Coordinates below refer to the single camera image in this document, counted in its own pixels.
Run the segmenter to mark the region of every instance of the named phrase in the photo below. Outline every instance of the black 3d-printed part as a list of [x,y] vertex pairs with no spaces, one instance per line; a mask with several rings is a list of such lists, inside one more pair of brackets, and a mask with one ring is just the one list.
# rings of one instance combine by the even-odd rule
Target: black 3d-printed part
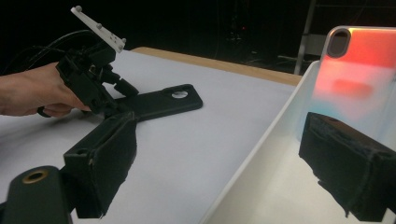
[[308,113],[299,155],[325,188],[360,221],[396,212],[396,152],[327,116]]
[[133,110],[139,121],[195,110],[204,104],[191,84],[120,98],[116,102],[120,107]]
[[125,112],[105,119],[64,154],[65,179],[80,218],[106,214],[136,155],[136,118]]
[[12,180],[2,224],[69,224],[61,174],[56,167],[41,166]]

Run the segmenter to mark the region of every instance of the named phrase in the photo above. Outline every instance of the white plastic tray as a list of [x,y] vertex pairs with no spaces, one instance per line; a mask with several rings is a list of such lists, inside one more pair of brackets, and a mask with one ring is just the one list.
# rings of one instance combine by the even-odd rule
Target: white plastic tray
[[[310,65],[201,223],[363,223],[352,214],[345,216],[343,208],[318,184],[309,165],[298,155],[318,68],[319,62]],[[395,215],[388,210],[382,223],[394,220]]]

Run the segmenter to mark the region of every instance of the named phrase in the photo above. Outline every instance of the dark background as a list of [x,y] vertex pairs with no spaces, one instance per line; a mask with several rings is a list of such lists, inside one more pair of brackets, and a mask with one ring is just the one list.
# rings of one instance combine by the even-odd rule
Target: dark background
[[[127,39],[126,49],[151,47],[292,72],[303,34],[307,0],[21,0],[0,3],[0,71],[18,52],[47,46],[88,29],[83,12]],[[311,33],[337,25],[396,26],[395,0],[318,0]]]

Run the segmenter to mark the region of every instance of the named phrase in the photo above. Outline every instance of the black plastic bracket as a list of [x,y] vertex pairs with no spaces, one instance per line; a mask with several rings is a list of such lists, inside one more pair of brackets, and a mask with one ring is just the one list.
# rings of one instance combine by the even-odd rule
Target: black plastic bracket
[[308,113],[299,155],[319,184],[360,221],[396,213],[396,152],[340,120]]

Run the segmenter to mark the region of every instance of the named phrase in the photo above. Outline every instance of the hole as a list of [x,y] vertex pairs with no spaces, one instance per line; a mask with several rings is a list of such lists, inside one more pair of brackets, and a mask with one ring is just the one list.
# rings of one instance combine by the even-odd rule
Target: hole
[[186,91],[175,91],[174,93],[172,93],[172,97],[175,99],[183,99],[187,95],[189,95],[189,93]]
[[87,149],[79,149],[78,151],[77,151],[77,154],[78,155],[82,155],[82,154],[86,154],[87,153]]
[[347,29],[339,29],[335,31],[329,42],[327,53],[330,57],[339,58],[347,53],[347,47],[349,45],[350,32]]
[[29,175],[27,175],[26,177],[23,178],[22,183],[23,184],[34,184],[34,183],[46,178],[48,173],[49,172],[47,170],[33,171],[32,173],[30,173]]
[[329,118],[329,121],[338,122],[338,121],[340,121],[340,120],[338,120],[338,119],[333,119],[333,118]]
[[182,89],[183,89],[183,91],[189,91],[189,90],[191,90],[191,86],[185,86]]

